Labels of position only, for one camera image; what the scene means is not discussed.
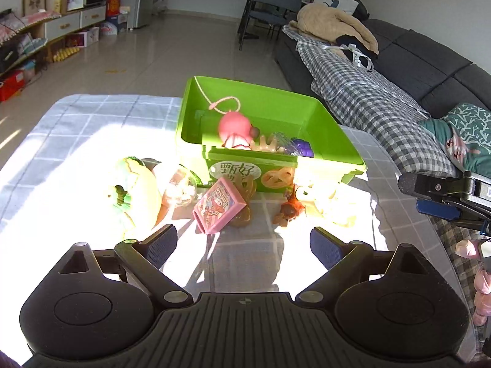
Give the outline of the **person right hand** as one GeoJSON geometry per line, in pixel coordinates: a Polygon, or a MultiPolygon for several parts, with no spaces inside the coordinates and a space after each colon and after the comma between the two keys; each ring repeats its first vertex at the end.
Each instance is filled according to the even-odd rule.
{"type": "MultiPolygon", "coordinates": [[[[478,260],[478,241],[462,240],[456,244],[455,253],[461,258],[478,260]]],[[[477,327],[483,326],[490,317],[490,274],[479,264],[478,270],[474,276],[474,297],[475,311],[473,322],[477,327]]]]}

